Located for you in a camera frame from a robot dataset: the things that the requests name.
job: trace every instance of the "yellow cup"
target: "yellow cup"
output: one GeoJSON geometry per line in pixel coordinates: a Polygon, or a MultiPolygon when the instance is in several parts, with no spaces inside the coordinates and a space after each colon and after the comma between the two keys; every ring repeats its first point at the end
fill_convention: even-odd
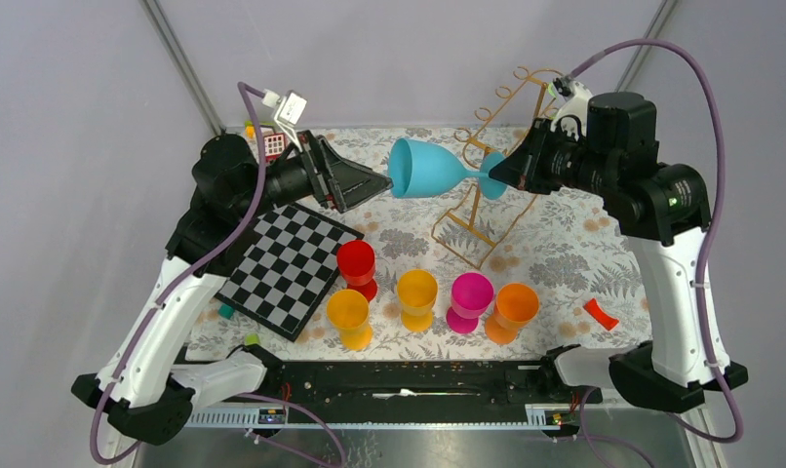
{"type": "Polygon", "coordinates": [[[370,305],[360,292],[341,290],[333,294],[327,302],[327,319],[347,349],[359,351],[373,339],[370,305]]]}
{"type": "Polygon", "coordinates": [[[411,332],[424,332],[433,323],[433,305],[439,293],[436,278],[424,270],[411,270],[396,286],[402,303],[402,324],[411,332]]]}

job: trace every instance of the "checkered board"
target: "checkered board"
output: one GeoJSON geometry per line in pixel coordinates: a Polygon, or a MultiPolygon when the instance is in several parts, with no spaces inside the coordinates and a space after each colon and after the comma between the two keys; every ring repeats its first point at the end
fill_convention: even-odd
{"type": "Polygon", "coordinates": [[[262,215],[255,232],[217,298],[295,341],[338,276],[335,252],[364,235],[298,204],[262,215]]]}

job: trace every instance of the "floral tablecloth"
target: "floral tablecloth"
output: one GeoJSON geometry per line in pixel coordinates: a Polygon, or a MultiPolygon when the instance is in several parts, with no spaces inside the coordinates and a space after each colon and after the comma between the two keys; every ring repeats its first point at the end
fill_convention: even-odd
{"type": "MultiPolygon", "coordinates": [[[[383,174],[387,153],[399,137],[438,143],[457,155],[462,149],[453,129],[321,130],[316,134],[326,135],[342,156],[383,174]]],[[[507,149],[522,134],[520,129],[487,129],[480,139],[507,149]]],[[[471,149],[468,156],[474,154],[471,149]]],[[[620,236],[616,221],[602,210],[599,197],[567,189],[539,196],[481,268],[497,290],[512,282],[534,288],[541,302],[536,317],[505,346],[488,340],[482,323],[470,334],[451,331],[445,321],[451,284],[473,268],[434,241],[430,233],[440,216],[461,201],[470,183],[464,181],[432,199],[399,200],[384,193],[346,214],[321,210],[312,200],[302,201],[364,232],[365,240],[375,249],[379,290],[371,302],[373,341],[365,350],[353,352],[341,346],[324,315],[326,299],[295,343],[243,314],[235,314],[231,320],[220,318],[220,303],[213,300],[192,329],[187,360],[222,359],[250,333],[257,333],[264,348],[285,360],[533,359],[564,344],[608,347],[649,339],[648,303],[626,239],[620,236]],[[412,333],[402,325],[394,293],[397,279],[414,268],[430,271],[440,288],[433,325],[422,333],[412,333]],[[619,319],[612,331],[606,331],[582,309],[592,298],[619,319]]],[[[480,206],[477,226],[497,239],[531,198],[528,193],[508,189],[499,200],[480,206]]],[[[469,214],[470,207],[463,207],[462,213],[469,214]]],[[[487,245],[479,245],[483,243],[451,222],[442,224],[437,234],[474,256],[487,252],[487,245]]],[[[344,287],[339,278],[329,294],[344,287]]]]}

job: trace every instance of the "white connector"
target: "white connector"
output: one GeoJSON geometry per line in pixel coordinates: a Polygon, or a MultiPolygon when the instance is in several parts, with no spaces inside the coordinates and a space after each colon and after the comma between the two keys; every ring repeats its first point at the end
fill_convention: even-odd
{"type": "Polygon", "coordinates": [[[561,126],[564,131],[570,136],[580,139],[588,135],[588,101],[593,96],[588,88],[578,81],[571,82],[570,84],[571,96],[565,104],[557,111],[557,115],[551,121],[551,132],[557,130],[557,126],[561,126]],[[564,119],[565,116],[572,115],[579,120],[582,130],[582,135],[577,135],[577,125],[573,119],[564,119]]]}
{"type": "Polygon", "coordinates": [[[275,122],[276,127],[287,134],[287,137],[293,142],[295,147],[301,150],[301,142],[298,140],[298,135],[295,134],[295,124],[298,123],[301,114],[304,112],[304,107],[307,106],[307,99],[301,97],[295,91],[289,91],[286,96],[281,97],[278,93],[264,90],[264,97],[261,99],[261,102],[273,109],[272,120],[275,122]]]}

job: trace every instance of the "magenta cup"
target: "magenta cup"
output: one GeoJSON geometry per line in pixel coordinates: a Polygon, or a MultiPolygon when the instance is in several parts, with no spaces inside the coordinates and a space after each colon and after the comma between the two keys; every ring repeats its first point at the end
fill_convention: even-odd
{"type": "Polygon", "coordinates": [[[485,275],[471,271],[456,278],[451,287],[451,307],[445,318],[457,333],[470,333],[493,302],[493,284],[485,275]]]}

